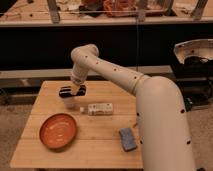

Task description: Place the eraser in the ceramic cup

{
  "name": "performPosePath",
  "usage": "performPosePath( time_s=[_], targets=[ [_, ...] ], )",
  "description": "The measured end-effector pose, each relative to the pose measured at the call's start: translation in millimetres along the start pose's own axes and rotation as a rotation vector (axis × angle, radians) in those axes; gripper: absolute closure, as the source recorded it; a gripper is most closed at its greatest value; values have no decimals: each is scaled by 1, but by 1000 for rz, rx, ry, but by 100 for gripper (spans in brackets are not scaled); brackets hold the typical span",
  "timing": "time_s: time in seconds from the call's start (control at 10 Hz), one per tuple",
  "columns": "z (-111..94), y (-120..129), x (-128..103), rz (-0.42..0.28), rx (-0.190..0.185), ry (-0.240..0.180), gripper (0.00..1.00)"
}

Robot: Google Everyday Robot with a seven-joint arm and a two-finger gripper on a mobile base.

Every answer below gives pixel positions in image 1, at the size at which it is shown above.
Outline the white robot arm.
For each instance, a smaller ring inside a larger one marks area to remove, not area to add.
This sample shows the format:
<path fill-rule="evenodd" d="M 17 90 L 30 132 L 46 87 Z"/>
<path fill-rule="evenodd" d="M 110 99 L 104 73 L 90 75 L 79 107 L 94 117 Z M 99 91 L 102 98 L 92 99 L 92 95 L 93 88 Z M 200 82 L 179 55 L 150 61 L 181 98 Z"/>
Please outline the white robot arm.
<path fill-rule="evenodd" d="M 183 96 L 172 80 L 103 60 L 94 44 L 74 48 L 71 59 L 73 95 L 94 71 L 136 97 L 144 171 L 196 171 Z"/>

